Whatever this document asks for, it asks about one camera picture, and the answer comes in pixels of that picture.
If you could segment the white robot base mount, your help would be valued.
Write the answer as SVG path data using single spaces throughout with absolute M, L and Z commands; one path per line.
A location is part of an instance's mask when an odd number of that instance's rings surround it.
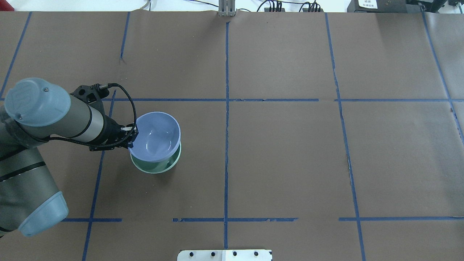
M 178 261 L 272 261 L 271 250 L 266 249 L 218 249 L 182 250 Z

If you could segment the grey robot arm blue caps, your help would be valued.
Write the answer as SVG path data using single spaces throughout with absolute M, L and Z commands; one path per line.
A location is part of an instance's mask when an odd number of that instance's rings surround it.
M 117 83 L 81 85 L 72 93 L 40 78 L 8 91 L 1 106 L 1 237 L 15 230 L 31 237 L 63 221 L 69 209 L 38 148 L 50 141 L 93 151 L 132 148 L 135 122 L 120 125 L 102 99 Z

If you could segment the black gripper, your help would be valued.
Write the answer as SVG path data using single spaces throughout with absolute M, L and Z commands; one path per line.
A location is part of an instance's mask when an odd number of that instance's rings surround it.
M 133 142 L 138 136 L 137 125 L 127 126 L 118 124 L 108 116 L 103 118 L 103 129 L 100 135 L 89 142 L 90 151 L 113 150 L 114 148 L 132 148 Z

